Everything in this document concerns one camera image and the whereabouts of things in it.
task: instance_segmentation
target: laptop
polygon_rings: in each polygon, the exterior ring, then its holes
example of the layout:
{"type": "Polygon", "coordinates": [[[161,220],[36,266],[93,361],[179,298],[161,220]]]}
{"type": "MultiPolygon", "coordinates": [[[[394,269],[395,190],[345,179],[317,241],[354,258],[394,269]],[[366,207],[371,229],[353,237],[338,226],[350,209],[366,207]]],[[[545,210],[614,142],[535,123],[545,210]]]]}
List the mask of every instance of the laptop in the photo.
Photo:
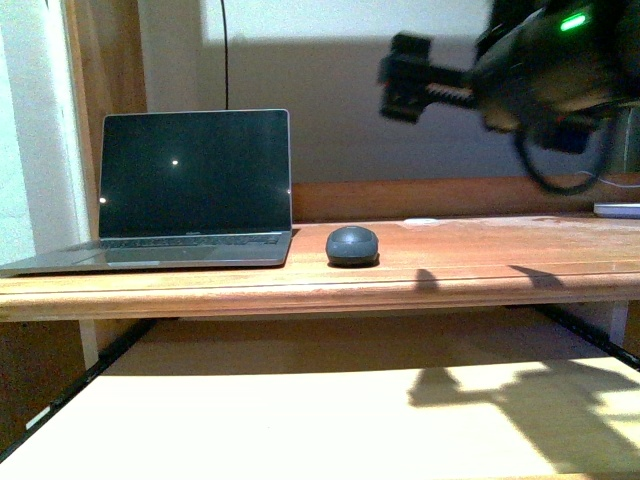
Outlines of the laptop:
{"type": "Polygon", "coordinates": [[[286,110],[109,115],[98,241],[0,275],[285,262],[292,236],[286,110]]]}

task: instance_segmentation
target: gray mouse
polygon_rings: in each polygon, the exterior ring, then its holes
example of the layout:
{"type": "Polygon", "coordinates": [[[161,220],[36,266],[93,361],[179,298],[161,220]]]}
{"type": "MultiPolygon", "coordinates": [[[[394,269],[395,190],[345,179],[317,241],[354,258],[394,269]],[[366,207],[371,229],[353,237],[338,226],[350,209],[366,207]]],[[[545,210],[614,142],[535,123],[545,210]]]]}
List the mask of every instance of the gray mouse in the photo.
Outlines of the gray mouse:
{"type": "Polygon", "coordinates": [[[378,237],[371,230],[348,226],[327,238],[329,263],[335,267],[370,267],[378,262],[378,237]]]}

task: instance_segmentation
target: green light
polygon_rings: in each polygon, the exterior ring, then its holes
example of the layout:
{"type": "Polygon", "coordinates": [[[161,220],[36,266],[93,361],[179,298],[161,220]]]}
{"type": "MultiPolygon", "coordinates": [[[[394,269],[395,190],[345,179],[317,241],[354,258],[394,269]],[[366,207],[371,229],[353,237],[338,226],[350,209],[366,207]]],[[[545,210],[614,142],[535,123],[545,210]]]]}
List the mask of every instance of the green light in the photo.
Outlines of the green light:
{"type": "Polygon", "coordinates": [[[567,30],[571,30],[572,28],[579,27],[583,25],[587,21],[587,16],[583,13],[578,13],[576,15],[572,15],[568,18],[565,18],[560,25],[560,30],[566,32],[567,30]]]}

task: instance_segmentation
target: white object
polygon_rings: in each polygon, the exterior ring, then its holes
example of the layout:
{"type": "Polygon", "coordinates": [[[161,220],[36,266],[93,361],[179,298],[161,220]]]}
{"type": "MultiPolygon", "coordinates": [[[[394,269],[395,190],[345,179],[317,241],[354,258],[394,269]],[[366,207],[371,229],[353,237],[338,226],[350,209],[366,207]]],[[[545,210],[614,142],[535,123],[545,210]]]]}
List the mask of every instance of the white object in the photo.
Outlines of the white object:
{"type": "Polygon", "coordinates": [[[596,203],[593,213],[605,218],[640,218],[640,203],[596,203]]]}

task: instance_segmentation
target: laptop lid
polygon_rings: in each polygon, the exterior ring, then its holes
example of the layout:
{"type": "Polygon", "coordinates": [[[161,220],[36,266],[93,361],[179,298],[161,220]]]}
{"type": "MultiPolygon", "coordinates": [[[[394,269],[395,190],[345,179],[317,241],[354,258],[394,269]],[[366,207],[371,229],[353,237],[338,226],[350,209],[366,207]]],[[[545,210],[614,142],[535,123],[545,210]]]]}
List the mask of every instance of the laptop lid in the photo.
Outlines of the laptop lid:
{"type": "Polygon", "coordinates": [[[109,115],[100,238],[291,230],[286,110],[109,115]]]}

